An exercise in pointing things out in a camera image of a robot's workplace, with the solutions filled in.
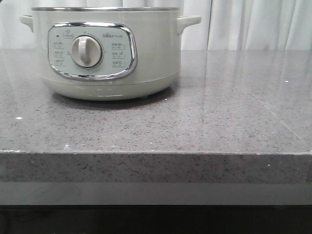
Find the pale green electric pot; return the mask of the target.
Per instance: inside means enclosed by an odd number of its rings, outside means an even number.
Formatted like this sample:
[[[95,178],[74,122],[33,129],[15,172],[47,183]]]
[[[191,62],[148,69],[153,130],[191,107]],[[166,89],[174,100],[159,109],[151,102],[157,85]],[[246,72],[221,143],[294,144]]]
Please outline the pale green electric pot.
[[[20,16],[36,37],[39,75],[82,100],[146,97],[180,74],[181,35],[201,16],[176,7],[34,7]]]

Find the white curtain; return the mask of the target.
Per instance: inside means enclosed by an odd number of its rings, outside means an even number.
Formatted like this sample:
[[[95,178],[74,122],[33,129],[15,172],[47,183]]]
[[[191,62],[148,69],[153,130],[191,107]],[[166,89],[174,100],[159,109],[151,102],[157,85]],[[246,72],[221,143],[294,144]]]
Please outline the white curtain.
[[[33,48],[34,35],[20,22],[33,7],[178,7],[200,15],[200,24],[182,35],[184,50],[311,50],[309,0],[3,0],[0,46]]]

